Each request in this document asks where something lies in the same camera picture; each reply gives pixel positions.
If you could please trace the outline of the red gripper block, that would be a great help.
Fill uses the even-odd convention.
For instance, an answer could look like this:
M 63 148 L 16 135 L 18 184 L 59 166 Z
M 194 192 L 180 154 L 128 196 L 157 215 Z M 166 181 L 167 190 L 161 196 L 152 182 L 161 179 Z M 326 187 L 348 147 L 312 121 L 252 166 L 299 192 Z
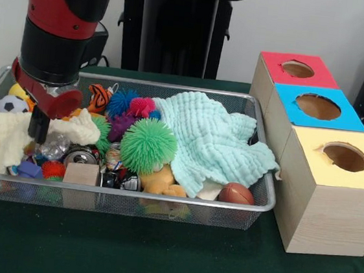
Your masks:
M 12 63 L 16 82 L 36 103 L 31 113 L 28 135 L 42 145 L 49 129 L 50 120 L 69 116 L 82 102 L 82 92 L 75 85 L 49 86 L 31 78 L 22 70 L 18 58 Z

